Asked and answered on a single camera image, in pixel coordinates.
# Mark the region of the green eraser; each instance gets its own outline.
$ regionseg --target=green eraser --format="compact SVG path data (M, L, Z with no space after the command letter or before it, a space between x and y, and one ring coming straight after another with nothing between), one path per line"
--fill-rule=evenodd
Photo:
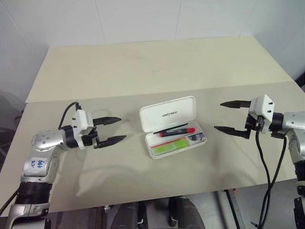
M152 147L152 153L155 156L161 155L161 154L166 154L175 150L183 149L186 148L187 142L184 138L178 139L169 143L164 143L159 146L154 146Z

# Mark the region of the white wall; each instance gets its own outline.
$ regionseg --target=white wall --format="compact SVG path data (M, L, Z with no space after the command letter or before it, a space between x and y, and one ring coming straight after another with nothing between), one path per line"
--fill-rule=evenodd
M305 0L0 0L0 91L20 106L48 46L242 35L295 79L304 21Z

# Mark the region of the black cable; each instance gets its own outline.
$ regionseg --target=black cable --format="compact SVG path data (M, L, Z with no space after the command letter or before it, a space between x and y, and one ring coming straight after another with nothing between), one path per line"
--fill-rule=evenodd
M255 141L256 141L256 145L257 145L258 151L259 151L259 155L261 157L261 161L262 161L262 163L264 165L264 168L265 168L265 171L266 171L267 181L268 181L268 188L269 188L270 187L270 175L269 175L268 167L267 167L266 162L264 160L264 155L263 155L263 151L262 151L261 145L259 143L259 133L260 133L260 131L257 130L256 134L255 134ZM265 209L265 205L262 205L261 215L260 215L260 218L259 218L259 224L258 225L260 225L262 220L263 220L264 209Z
M262 152L262 149L261 149L261 146L260 146L260 143L259 143L259 131L256 131L255 139L256 139L256 145L257 145L258 151L260 152L262 163L263 163L263 165L265 167L265 170L266 170L267 180L268 180L268 190L266 191L265 196L264 196L259 224L258 225L254 224L258 229L262 229L264 224L265 224L265 221L267 219L267 214L268 214L268 210L269 210L269 206L270 206L271 189L275 184L277 175L279 173L279 170L280 170L283 158L284 158L284 153L285 153L286 145L287 145L287 139L286 139L285 136L283 136L283 139L284 139L283 149L282 149L280 159L279 159L279 162L277 164L275 174L274 174L274 177L273 177L271 183L270 183L270 175L269 175L269 172L268 172L268 168L267 168L266 163L264 161L263 152Z
M67 106L67 108L65 109L65 111L63 112L62 114L62 117L61 117L61 122L59 123L59 126L58 126L58 129L60 130L61 129L61 125L63 123L63 120L65 119L65 116L67 114L67 111L70 109L70 107L72 107L73 105L75 104L75 107L76 107L76 110L78 109L81 109L81 106L78 102L73 102L71 103L69 106Z
M13 193L13 195L11 195L11 197L5 202L5 204L1 207L0 209L0 216L2 215L2 213L4 212L4 210L7 208L7 206L11 203L11 201L15 198L15 196L17 195L19 191L19 188Z
M282 152L281 152L281 156L280 156L280 159L278 161L278 164L277 164L277 167L276 167L276 170L275 170L275 174L274 174L274 177L273 177L273 180L271 182L271 185L270 187L268 188L267 192L265 193L265 196L267 196L267 193L269 193L269 200L270 200L270 193L271 193L271 189L273 187L273 185L275 184L275 180L277 178L277 175L280 171L280 167L281 167L281 164L282 164L282 161L283 161L283 158L284 158L284 154L285 154L285 150L286 150L286 145L287 145L287 138L284 136L284 143L283 143L283 149L282 149ZM265 216L264 216L264 219L263 219L263 222L262 222L262 226L265 224L265 221L267 219L267 212L268 212L268 209L269 209L269 204L267 203L267 207L266 207L266 213L265 213Z

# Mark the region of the open plastic case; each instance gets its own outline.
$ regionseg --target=open plastic case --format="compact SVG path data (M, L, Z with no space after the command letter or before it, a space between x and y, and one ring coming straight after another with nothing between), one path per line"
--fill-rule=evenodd
M158 159L201 146L207 137L196 118L196 99L188 96L140 109L142 129L148 133L145 142L151 158ZM195 132L160 137L160 132L195 128Z

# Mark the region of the red pen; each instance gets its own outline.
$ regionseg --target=red pen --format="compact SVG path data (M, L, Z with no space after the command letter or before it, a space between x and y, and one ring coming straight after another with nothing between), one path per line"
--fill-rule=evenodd
M167 137L173 135L183 135L183 134L193 133L195 131L196 131L195 128L184 128L184 129L168 130L168 131L160 132L159 135L160 137Z

